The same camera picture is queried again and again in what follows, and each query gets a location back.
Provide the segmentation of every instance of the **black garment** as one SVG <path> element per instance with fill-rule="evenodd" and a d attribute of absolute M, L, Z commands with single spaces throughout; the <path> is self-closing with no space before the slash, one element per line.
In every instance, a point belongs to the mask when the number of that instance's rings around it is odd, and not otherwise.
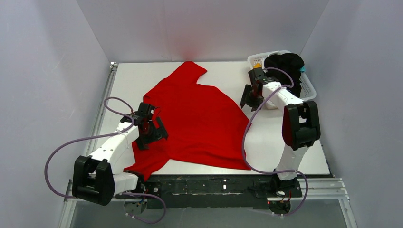
<path fill-rule="evenodd" d="M 264 67 L 275 67 L 287 72 L 294 81 L 294 87 L 289 88 L 290 92 L 299 97 L 301 94 L 301 72 L 299 71 L 305 65 L 301 57 L 294 53 L 285 53 L 282 55 L 271 55 L 264 61 Z M 275 77 L 282 85 L 290 85 L 289 78 L 277 70 L 268 70 L 267 77 Z"/>

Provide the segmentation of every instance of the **laundry basket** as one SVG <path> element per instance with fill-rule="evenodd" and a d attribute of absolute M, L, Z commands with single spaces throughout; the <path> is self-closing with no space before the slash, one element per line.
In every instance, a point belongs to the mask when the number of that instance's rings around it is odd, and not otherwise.
<path fill-rule="evenodd" d="M 252 55 L 248 57 L 248 62 L 250 64 L 250 68 L 252 69 L 253 66 L 256 63 L 260 63 L 262 65 L 262 68 L 264 68 L 264 60 L 268 56 L 271 56 L 273 54 L 278 54 L 282 55 L 285 53 L 291 53 L 289 51 L 272 51 L 272 52 L 266 52 L 266 53 L 260 53 L 256 55 Z M 312 86 L 312 83 L 309 81 L 307 75 L 304 72 L 301 72 L 301 95 L 300 98 L 304 101 L 312 100 L 316 97 L 316 91 L 314 87 Z"/>

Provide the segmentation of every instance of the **white table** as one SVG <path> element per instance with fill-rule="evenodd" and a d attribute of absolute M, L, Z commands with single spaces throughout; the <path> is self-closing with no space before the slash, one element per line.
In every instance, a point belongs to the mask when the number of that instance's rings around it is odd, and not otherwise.
<path fill-rule="evenodd" d="M 250 83 L 247 62 L 196 62 L 207 69 L 197 81 L 199 84 L 219 88 L 239 104 L 245 84 Z M 143 95 L 159 81 L 169 76 L 182 63 L 125 63 L 119 64 L 110 96 L 127 101 L 136 110 Z M 109 102 L 109 106 L 122 113 L 127 107 L 119 101 Z M 252 116 L 250 107 L 242 109 L 247 117 Z M 116 129 L 121 116 L 106 112 L 101 123 L 100 133 L 110 133 Z M 273 171 L 283 152 L 284 141 L 281 136 L 282 113 L 280 110 L 262 109 L 254 119 L 245 141 L 248 162 L 256 169 Z M 97 142 L 99 147 L 106 139 Z M 305 174 L 330 174 L 320 141 L 308 150 L 299 170 Z M 154 174 L 191 175 L 191 174 L 258 174 L 254 171 L 234 170 L 169 160 Z"/>

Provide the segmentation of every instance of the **red shirt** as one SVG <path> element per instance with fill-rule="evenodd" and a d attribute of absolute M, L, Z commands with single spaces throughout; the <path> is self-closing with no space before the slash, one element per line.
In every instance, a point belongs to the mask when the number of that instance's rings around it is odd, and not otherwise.
<path fill-rule="evenodd" d="M 144 102 L 159 107 L 154 115 L 160 116 L 169 136 L 145 151 L 133 142 L 136 163 L 126 170 L 139 172 L 147 180 L 169 159 L 249 170 L 241 150 L 249 119 L 218 88 L 196 83 L 206 72 L 193 62 L 184 62 L 143 97 Z"/>

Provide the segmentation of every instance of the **white wall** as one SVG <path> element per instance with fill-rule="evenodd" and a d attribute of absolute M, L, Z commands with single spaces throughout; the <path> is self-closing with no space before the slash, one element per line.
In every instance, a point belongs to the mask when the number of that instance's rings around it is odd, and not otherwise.
<path fill-rule="evenodd" d="M 77 0 L 110 61 L 300 53 L 328 0 Z"/>
<path fill-rule="evenodd" d="M 331 0 L 302 58 L 359 227 L 401 227 L 403 2 Z"/>
<path fill-rule="evenodd" d="M 60 144 L 89 135 L 109 64 L 75 0 L 0 5 L 0 227 L 54 228 L 63 199 L 45 184 L 45 161 Z M 84 147 L 51 162 L 59 191 Z"/>

